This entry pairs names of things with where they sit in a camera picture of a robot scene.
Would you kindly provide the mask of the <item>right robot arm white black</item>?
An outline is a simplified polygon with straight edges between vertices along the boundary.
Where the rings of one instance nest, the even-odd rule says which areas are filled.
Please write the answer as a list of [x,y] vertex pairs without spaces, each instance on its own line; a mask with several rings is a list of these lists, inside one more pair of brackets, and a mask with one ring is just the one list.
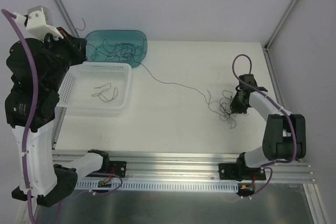
[[261,146],[241,153],[234,168],[226,174],[237,181],[252,179],[267,165],[304,158],[307,152],[305,117],[282,108],[264,87],[257,85],[253,74],[237,79],[239,85],[230,104],[231,112],[246,114],[253,108],[265,120],[266,127]]

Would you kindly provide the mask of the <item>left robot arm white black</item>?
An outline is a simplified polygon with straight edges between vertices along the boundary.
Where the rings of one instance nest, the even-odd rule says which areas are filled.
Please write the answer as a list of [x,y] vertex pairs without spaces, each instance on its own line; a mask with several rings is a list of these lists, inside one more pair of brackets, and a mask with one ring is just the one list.
[[21,201],[36,198],[40,206],[51,207],[74,190],[77,181],[96,173],[105,176],[110,163],[107,152],[89,150],[67,166],[54,164],[51,139],[59,89],[70,67],[87,60],[84,38],[63,28],[61,36],[23,38],[14,43],[6,60],[13,87],[5,100],[7,123],[18,141],[21,184],[12,197]]

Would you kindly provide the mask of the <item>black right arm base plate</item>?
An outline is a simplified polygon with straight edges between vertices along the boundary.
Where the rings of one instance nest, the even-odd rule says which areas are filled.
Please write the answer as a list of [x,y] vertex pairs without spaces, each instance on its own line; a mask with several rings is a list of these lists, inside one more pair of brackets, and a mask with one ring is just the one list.
[[220,180],[266,180],[266,174],[260,168],[240,167],[235,163],[219,163],[218,172]]

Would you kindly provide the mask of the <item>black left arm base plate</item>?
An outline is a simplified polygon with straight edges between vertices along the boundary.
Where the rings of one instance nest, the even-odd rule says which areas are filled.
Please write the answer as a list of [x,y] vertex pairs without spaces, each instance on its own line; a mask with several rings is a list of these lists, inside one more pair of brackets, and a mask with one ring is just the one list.
[[117,175],[121,178],[125,178],[127,171],[126,161],[110,161],[108,172],[110,174]]

